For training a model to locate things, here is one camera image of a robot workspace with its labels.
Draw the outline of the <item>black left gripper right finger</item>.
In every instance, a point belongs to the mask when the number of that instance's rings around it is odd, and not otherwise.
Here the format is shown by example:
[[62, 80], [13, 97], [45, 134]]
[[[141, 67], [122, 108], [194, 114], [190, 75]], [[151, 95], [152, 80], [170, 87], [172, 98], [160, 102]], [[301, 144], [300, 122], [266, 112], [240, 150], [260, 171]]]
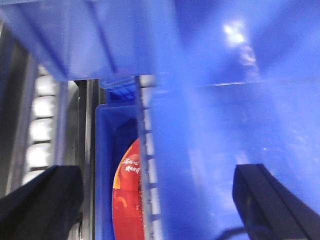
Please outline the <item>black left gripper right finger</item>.
[[282, 185], [263, 164], [234, 170], [232, 198], [250, 239], [318, 240], [320, 216]]

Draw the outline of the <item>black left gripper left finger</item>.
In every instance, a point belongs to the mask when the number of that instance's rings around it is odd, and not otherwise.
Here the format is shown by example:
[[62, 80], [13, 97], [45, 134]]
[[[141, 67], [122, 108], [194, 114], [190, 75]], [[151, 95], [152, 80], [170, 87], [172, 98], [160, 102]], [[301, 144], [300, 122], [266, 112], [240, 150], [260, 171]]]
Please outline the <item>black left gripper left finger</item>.
[[52, 166], [0, 200], [2, 240], [66, 240], [83, 204], [77, 165]]

